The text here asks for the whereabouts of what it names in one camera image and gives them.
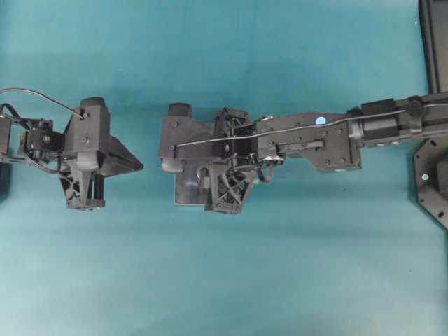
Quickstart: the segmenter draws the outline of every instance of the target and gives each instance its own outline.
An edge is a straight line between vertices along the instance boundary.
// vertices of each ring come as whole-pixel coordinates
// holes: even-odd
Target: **screw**
[[[51,142],[51,136],[49,136],[48,134],[45,134],[42,137],[42,141],[45,142],[46,144],[49,144]]]

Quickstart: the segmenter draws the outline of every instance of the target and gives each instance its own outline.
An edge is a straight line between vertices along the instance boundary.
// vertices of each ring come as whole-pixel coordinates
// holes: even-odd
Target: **black robotic arm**
[[[0,105],[0,165],[27,164],[57,175],[70,209],[105,207],[104,179],[143,169],[140,161],[110,135],[109,110],[102,98],[84,99],[78,108],[69,108],[33,90],[0,90],[4,92],[32,93],[71,112],[64,133],[59,133],[53,130],[51,120],[22,118],[10,104]],[[18,157],[9,155],[12,126],[24,128]],[[56,168],[47,166],[51,162],[56,162]]]
[[[250,121],[247,112],[224,108],[211,124],[195,122],[189,105],[172,104],[162,122],[160,158],[162,170],[176,174],[177,204],[237,214],[254,181],[271,181],[286,158],[306,158],[320,172],[345,172],[361,168],[360,148],[406,139],[428,139],[415,155],[419,201],[448,228],[448,93],[374,101],[346,115]]]

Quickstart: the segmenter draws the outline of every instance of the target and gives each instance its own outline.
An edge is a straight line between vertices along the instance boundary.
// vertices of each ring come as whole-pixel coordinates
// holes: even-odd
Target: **mounting plate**
[[[417,197],[420,205],[448,229],[448,199],[442,196],[438,164],[448,153],[448,136],[426,140],[414,155]]]

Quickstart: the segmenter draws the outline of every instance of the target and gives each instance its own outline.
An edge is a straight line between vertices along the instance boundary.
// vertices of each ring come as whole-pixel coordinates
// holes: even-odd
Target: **cable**
[[[176,147],[184,147],[184,146],[191,146],[191,145],[199,145],[199,144],[208,144],[211,142],[219,142],[219,141],[228,141],[228,140],[244,140],[244,139],[256,139],[260,137],[264,137],[266,135],[271,134],[278,134],[278,133],[287,133],[287,132],[293,132],[298,130],[305,130],[308,128],[317,128],[317,127],[327,127],[327,126],[334,126],[340,123],[345,123],[346,121],[351,120],[362,120],[362,119],[368,119],[368,118],[377,118],[377,117],[385,117],[385,116],[393,116],[395,114],[406,112],[407,110],[398,110],[398,111],[392,111],[392,112],[385,112],[385,113],[378,113],[378,114],[372,114],[372,115],[360,115],[357,117],[347,117],[347,118],[341,118],[332,122],[328,122],[326,124],[322,125],[306,125],[306,126],[297,126],[297,127],[291,127],[286,129],[277,129],[275,131],[268,131],[268,132],[262,132],[252,135],[242,135],[242,136],[227,136],[223,138],[215,138],[215,139],[208,139],[208,140],[201,140],[201,141],[192,141],[192,142],[185,142],[180,143],[176,145]]]
[[[36,168],[39,168],[41,171],[48,173],[48,174],[58,174],[60,172],[61,169],[61,160],[60,158],[57,161],[57,169],[50,169],[47,168],[45,166],[43,166],[42,164],[34,161],[33,159],[31,159],[30,157],[25,157],[25,161],[33,166],[35,166]]]
[[[48,96],[45,96],[44,94],[34,91],[34,90],[30,90],[30,89],[23,89],[21,87],[8,87],[6,89],[1,89],[0,90],[0,94],[2,93],[7,93],[7,92],[24,92],[24,93],[31,93],[32,95],[36,95],[37,97],[40,97],[44,100],[47,100],[51,103],[54,103],[56,105],[61,106],[63,109],[66,109],[68,111],[70,111],[72,114],[74,114],[75,116],[78,116],[79,118],[83,119],[83,116],[76,112],[73,108],[69,108],[67,105],[61,103],[60,101],[54,100],[53,98],[50,98]]]
[[[3,112],[4,109],[7,109],[11,115],[7,115]],[[6,118],[10,118],[13,123],[20,124],[23,128],[26,130],[29,130],[29,126],[27,125],[27,122],[25,120],[22,120],[19,113],[15,110],[14,106],[8,103],[0,104],[0,116],[4,116]]]

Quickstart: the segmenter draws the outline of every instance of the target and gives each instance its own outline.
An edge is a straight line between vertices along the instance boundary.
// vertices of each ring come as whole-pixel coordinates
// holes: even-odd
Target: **blue fabric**
[[[426,94],[417,0],[0,0],[0,13],[0,87],[70,106],[103,96],[146,166],[108,179],[92,213],[65,209],[54,176],[13,167],[1,335],[447,335],[447,236],[414,200],[418,144],[365,149],[346,174],[289,160],[238,216],[175,207],[158,160],[170,102],[205,121]],[[1,101],[58,130],[69,118]]]

